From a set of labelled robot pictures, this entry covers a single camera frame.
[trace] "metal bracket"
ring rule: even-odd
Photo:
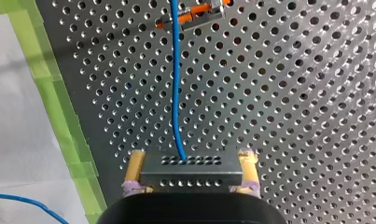
[[[225,192],[239,186],[243,171],[236,150],[188,156],[186,161],[162,151],[149,150],[140,173],[140,183],[155,191]]]

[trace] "blue wire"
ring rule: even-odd
[[[173,79],[173,131],[175,137],[176,149],[178,149],[179,157],[182,161],[187,158],[185,154],[184,145],[182,143],[181,134],[179,132],[178,121],[178,107],[179,107],[179,62],[180,62],[180,47],[179,47],[179,23],[178,23],[178,0],[171,0],[171,16],[173,17],[173,55],[174,55],[174,79]]]
[[[62,223],[62,224],[68,224],[68,222],[65,221],[62,217],[60,217],[55,212],[51,211],[44,204],[42,204],[42,203],[40,203],[38,201],[35,201],[35,200],[32,200],[32,199],[28,199],[28,198],[23,198],[23,197],[20,197],[20,196],[9,195],[9,194],[0,194],[0,199],[8,199],[8,200],[19,201],[19,202],[22,202],[22,203],[33,204],[35,206],[40,207],[46,213],[48,213],[49,215],[51,215],[52,217],[54,217],[55,219],[57,219],[60,223]]]

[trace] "perforated metal panel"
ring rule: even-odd
[[[112,203],[131,149],[175,151],[172,38],[154,29],[168,3],[37,4]],[[376,1],[225,11],[180,35],[187,154],[257,150],[262,198],[288,223],[376,223]]]

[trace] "white surface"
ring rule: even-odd
[[[0,16],[0,193],[29,197],[70,223],[88,223],[8,16]],[[0,223],[57,223],[0,200]]]

